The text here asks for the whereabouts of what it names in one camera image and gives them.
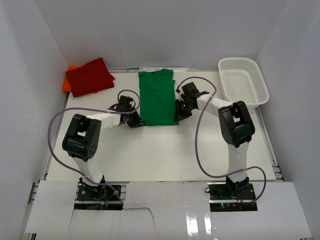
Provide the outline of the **folded orange t shirt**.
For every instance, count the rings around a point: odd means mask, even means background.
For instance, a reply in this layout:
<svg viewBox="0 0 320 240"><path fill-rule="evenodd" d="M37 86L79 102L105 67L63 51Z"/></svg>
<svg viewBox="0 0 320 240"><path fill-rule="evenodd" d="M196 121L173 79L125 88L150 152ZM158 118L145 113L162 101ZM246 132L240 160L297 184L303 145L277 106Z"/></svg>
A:
<svg viewBox="0 0 320 240"><path fill-rule="evenodd" d="M67 71L76 70L77 68L78 68L77 66L69 66ZM70 84L68 77L66 75L63 80L62 91L65 93L71 92L71 84Z"/></svg>

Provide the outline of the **green t shirt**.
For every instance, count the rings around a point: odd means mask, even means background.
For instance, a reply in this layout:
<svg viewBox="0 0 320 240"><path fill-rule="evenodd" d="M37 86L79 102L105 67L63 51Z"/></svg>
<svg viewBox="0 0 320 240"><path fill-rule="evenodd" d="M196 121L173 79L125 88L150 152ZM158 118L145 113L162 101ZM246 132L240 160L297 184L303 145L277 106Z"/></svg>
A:
<svg viewBox="0 0 320 240"><path fill-rule="evenodd" d="M174 72L161 69L153 72L141 71L139 77L140 117L145 125L176 126L176 95Z"/></svg>

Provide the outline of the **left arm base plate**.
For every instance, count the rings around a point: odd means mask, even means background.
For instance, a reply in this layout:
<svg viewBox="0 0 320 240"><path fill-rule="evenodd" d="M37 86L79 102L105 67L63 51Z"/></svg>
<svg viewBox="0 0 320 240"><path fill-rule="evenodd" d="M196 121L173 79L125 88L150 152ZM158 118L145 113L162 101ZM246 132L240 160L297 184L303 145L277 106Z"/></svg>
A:
<svg viewBox="0 0 320 240"><path fill-rule="evenodd" d="M74 209L89 211L121 211L123 209L123 204L119 201L119 198L114 191L108 186L103 186L100 192L97 192L89 190L79 183Z"/></svg>

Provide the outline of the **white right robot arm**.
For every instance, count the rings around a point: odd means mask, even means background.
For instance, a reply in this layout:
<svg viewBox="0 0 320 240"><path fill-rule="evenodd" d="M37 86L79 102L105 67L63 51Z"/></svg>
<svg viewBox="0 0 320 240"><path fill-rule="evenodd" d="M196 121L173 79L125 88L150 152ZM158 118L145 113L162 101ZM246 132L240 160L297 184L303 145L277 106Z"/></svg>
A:
<svg viewBox="0 0 320 240"><path fill-rule="evenodd" d="M230 102L220 99L214 93L200 92L193 82L176 90L179 99L175 101L175 121L192 116L193 110L200 110L195 130L195 157L201 171L208 177L225 178L225 188L231 196L236 196L249 186L247 174L247 154L249 143L255 134L255 126L243 101ZM225 175L212 175L201 165L198 151L199 128L204 113L210 113L219 120L222 138L228 146L228 170Z"/></svg>

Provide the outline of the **folded red t shirt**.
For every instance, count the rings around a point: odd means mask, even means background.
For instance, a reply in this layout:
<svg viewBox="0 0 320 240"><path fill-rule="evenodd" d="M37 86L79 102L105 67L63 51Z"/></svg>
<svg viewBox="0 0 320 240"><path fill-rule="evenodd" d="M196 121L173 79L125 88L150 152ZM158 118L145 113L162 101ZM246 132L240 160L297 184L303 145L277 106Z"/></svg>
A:
<svg viewBox="0 0 320 240"><path fill-rule="evenodd" d="M74 98L96 94L115 87L115 77L107 69L102 57L77 67L75 70L67 70L65 75L69 80L70 93Z"/></svg>

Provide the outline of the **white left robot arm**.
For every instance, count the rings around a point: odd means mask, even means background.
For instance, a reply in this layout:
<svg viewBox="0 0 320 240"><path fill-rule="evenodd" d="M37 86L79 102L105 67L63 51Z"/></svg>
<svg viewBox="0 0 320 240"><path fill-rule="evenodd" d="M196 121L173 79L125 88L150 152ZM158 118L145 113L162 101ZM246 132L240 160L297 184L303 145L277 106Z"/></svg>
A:
<svg viewBox="0 0 320 240"><path fill-rule="evenodd" d="M118 103L106 112L92 115L75 114L68 126L62 149L72 157L80 172L84 174L80 183L91 192L98 193L103 188L105 177L98 167L94 156L98 150L100 133L108 128L128 125L129 128L142 127L133 98L120 96Z"/></svg>

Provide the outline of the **white perforated plastic basket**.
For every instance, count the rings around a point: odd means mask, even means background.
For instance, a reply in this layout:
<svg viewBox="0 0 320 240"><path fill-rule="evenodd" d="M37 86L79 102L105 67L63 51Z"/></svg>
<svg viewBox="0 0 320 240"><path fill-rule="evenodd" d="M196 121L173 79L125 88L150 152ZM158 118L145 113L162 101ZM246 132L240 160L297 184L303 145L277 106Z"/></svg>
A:
<svg viewBox="0 0 320 240"><path fill-rule="evenodd" d="M223 58L218 62L222 94L227 101L245 102L255 109L268 102L270 94L258 64L245 57Z"/></svg>

